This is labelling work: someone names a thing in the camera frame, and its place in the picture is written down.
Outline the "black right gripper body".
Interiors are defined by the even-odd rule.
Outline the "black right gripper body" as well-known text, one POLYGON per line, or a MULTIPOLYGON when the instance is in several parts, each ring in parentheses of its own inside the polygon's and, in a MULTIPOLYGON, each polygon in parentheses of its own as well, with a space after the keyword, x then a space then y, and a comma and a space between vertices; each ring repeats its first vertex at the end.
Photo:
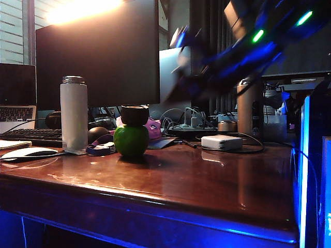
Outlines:
POLYGON ((178 100, 200 100, 228 93, 242 79, 242 46, 204 57, 198 74, 185 74, 178 67, 178 100))

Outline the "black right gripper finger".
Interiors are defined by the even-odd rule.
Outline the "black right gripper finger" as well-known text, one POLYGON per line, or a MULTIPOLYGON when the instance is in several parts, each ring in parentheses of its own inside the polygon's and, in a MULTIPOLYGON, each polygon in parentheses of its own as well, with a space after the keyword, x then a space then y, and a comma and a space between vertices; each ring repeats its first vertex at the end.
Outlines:
POLYGON ((175 67, 172 74, 191 75, 191 49, 190 48, 173 48, 170 49, 175 59, 175 67))
POLYGON ((177 74, 169 74, 160 78, 160 101, 161 103, 175 103, 186 101, 187 95, 180 87, 181 77, 177 74))

